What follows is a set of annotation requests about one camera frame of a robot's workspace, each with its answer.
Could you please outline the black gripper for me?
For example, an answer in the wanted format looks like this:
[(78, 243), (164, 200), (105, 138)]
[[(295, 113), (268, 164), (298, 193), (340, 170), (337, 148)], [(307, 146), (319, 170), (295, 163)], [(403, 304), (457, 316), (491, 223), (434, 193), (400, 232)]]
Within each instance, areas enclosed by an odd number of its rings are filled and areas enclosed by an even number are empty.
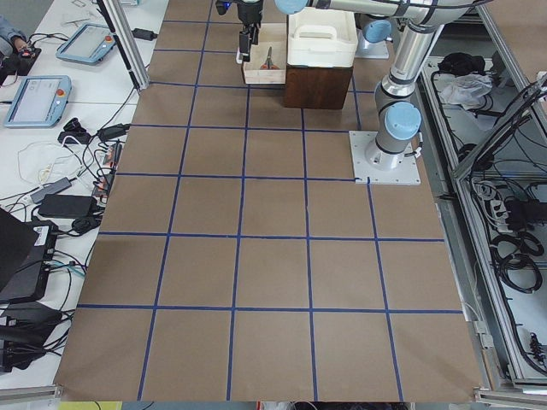
[(239, 0), (236, 2), (238, 18), (244, 26), (250, 30), (243, 30), (238, 35), (238, 48), (242, 54), (243, 62), (250, 61), (250, 44), (257, 45), (262, 23), (263, 0)]

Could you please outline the person hand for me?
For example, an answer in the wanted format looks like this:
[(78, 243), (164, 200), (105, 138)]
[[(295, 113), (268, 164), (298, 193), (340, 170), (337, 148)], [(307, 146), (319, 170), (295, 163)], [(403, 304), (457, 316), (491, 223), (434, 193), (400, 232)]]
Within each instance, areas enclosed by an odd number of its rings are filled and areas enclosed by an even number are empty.
[(28, 43), (21, 36), (14, 35), (10, 40), (17, 52), (21, 52), (28, 47)]

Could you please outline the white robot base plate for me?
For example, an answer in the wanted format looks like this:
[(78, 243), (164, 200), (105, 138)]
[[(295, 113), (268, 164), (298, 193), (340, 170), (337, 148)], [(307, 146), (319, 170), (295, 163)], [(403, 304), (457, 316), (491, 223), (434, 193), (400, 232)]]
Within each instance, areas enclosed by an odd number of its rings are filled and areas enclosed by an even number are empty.
[(410, 143), (399, 154), (387, 154), (376, 144), (377, 132), (350, 131), (354, 180), (362, 185), (419, 185), (417, 154)]

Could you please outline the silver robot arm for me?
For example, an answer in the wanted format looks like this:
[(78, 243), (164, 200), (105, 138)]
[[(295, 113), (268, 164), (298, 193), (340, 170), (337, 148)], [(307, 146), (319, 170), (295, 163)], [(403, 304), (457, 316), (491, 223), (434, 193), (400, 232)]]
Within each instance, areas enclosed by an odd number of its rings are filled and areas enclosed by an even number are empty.
[(389, 73), (378, 83), (375, 102), (379, 131), (367, 145), (371, 167), (390, 172), (405, 157), (409, 142), (421, 125), (420, 111), (409, 102), (415, 82), (444, 26), (483, 1), (277, 1), (276, 7), (294, 15), (306, 7), (336, 9), (407, 20)]

